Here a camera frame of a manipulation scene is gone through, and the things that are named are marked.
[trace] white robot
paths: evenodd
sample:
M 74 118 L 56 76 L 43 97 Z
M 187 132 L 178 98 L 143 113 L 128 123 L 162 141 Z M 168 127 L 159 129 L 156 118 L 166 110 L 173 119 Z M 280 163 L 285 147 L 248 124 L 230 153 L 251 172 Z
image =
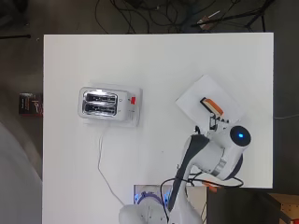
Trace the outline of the white robot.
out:
M 219 180 L 230 179 L 239 171 L 243 152 L 251 140 L 249 131 L 244 127 L 230 126 L 228 121 L 216 116 L 212 116 L 211 120 L 214 125 L 210 125 L 206 136 L 198 132 L 187 140 L 168 206 L 164 207 L 161 199 L 154 197 L 148 197 L 140 204 L 125 205 L 120 210 L 120 224 L 203 223 L 186 194 L 186 180 L 192 167 L 196 166 Z

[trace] floor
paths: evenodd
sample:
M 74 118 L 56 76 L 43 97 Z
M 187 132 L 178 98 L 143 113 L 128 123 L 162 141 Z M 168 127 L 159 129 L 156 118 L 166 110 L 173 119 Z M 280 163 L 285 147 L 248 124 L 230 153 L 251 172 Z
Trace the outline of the floor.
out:
M 0 35 L 32 35 L 31 39 L 0 40 L 0 92 L 2 93 L 0 99 L 7 111 L 10 111 L 10 116 L 21 124 L 21 127 L 33 140 L 41 156 L 43 120 L 21 118 L 18 115 L 19 93 L 43 91 L 43 35 L 100 35 L 104 33 L 94 18 L 96 2 L 97 0 L 31 0 L 26 11 L 27 25 L 14 25 L 0 29 Z M 154 7 L 162 3 L 163 0 L 147 2 L 150 7 Z M 120 7 L 125 7 L 122 1 L 119 0 L 117 3 Z M 201 0 L 198 1 L 196 7 L 200 9 L 210 3 L 210 0 Z M 262 3 L 263 0 L 242 0 L 227 15 L 252 10 Z M 211 15 L 218 10 L 222 13 L 230 4 L 230 0 L 216 1 L 212 7 L 194 16 L 183 27 L 183 31 L 198 33 L 198 30 L 191 29 L 189 24 L 193 24 L 203 16 Z M 297 44 L 299 39 L 296 19 L 297 8 L 299 8 L 299 1 L 297 0 L 277 0 L 265 15 L 267 31 L 275 33 L 274 113 L 277 117 L 299 112 L 299 104 L 297 104 L 299 101 L 299 94 L 297 94 L 299 66 L 296 55 L 299 50 Z M 182 11 L 182 15 L 178 16 L 178 20 L 184 17 L 183 13 L 184 11 Z M 142 14 L 147 18 L 149 17 L 146 11 L 142 11 Z M 145 21 L 136 14 L 132 16 L 132 25 L 135 31 L 138 34 L 145 34 L 147 32 Z M 159 23 L 167 22 L 167 19 L 159 14 L 153 16 Z M 99 2 L 97 17 L 110 34 L 126 34 L 128 31 L 128 24 L 108 0 Z M 252 30 L 254 32 L 262 31 L 260 20 L 254 23 Z M 150 23 L 150 32 L 165 34 L 167 27 L 159 27 Z M 231 33 L 247 32 L 247 30 L 219 24 L 213 32 Z M 296 139 L 299 134 L 299 126 L 295 125 L 296 122 L 298 122 L 297 118 L 275 121 L 274 187 L 278 192 L 299 193 L 299 180 L 295 180 L 296 172 L 299 171 L 299 151 L 297 150 L 299 142 Z

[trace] white tabletop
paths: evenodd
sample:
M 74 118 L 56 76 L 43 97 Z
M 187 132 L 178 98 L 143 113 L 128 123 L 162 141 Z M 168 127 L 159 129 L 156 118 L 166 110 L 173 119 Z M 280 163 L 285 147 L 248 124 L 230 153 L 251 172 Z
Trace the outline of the white tabletop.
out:
M 103 126 L 78 116 L 78 93 L 96 83 L 143 89 L 137 128 L 107 130 L 102 170 L 116 194 L 173 177 L 194 124 L 176 99 L 210 75 L 246 111 L 252 142 L 238 174 L 272 188 L 273 34 L 46 35 L 43 223 L 118 223 L 121 205 L 97 170 Z

